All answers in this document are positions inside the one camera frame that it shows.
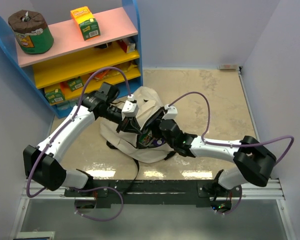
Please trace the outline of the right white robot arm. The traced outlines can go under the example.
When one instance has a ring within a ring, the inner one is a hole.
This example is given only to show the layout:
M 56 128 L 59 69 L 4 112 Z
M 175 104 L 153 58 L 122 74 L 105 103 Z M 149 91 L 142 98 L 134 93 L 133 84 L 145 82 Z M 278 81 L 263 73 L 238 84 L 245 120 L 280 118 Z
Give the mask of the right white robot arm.
M 172 119 L 162 120 L 159 129 L 168 145 L 183 157 L 208 157 L 235 164 L 218 173 L 212 185 L 217 196 L 223 197 L 245 183 L 258 187 L 268 184 L 277 158 L 254 137 L 246 135 L 234 141 L 203 138 L 183 132 Z

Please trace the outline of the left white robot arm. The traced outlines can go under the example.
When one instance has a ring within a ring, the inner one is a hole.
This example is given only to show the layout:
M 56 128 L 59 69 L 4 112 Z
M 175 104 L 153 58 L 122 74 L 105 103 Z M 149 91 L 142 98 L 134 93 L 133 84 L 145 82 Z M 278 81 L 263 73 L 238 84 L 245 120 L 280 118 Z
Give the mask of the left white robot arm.
M 94 190 L 93 178 L 82 170 L 66 170 L 61 161 L 68 148 L 89 125 L 104 118 L 117 125 L 116 132 L 141 134 L 135 116 L 112 104 L 120 90 L 103 83 L 99 90 L 84 94 L 62 124 L 37 146 L 28 145 L 23 151 L 25 174 L 44 188 L 55 191 L 60 187 L 74 188 L 82 196 Z

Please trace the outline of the purple treehouse paperback book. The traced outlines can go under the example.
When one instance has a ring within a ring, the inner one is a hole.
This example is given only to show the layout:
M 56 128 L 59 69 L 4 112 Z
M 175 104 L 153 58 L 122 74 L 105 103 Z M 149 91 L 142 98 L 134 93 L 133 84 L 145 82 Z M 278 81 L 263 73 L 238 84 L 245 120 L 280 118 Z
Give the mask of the purple treehouse paperback book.
M 154 146 L 154 147 L 160 147 L 162 145 L 164 145 L 166 143 L 165 139 L 164 138 L 153 138 L 151 144 Z

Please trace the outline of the beige canvas backpack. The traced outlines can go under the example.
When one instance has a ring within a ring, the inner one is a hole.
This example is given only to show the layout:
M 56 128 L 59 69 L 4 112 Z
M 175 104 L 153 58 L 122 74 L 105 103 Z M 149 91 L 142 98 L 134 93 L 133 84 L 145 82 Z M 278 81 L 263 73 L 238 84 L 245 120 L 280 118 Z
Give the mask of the beige canvas backpack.
M 152 143 L 147 147 L 139 144 L 139 137 L 149 130 L 152 131 L 153 138 L 164 138 L 159 124 L 165 114 L 165 105 L 158 93 L 152 88 L 141 86 L 133 95 L 139 107 L 136 120 L 140 126 L 140 134 L 123 131 L 117 133 L 117 124 L 103 118 L 100 122 L 101 136 L 109 148 L 117 149 L 131 157 L 136 165 L 139 165 L 139 162 L 152 164 L 172 158 L 176 152 L 167 142 L 160 147 L 154 147 Z

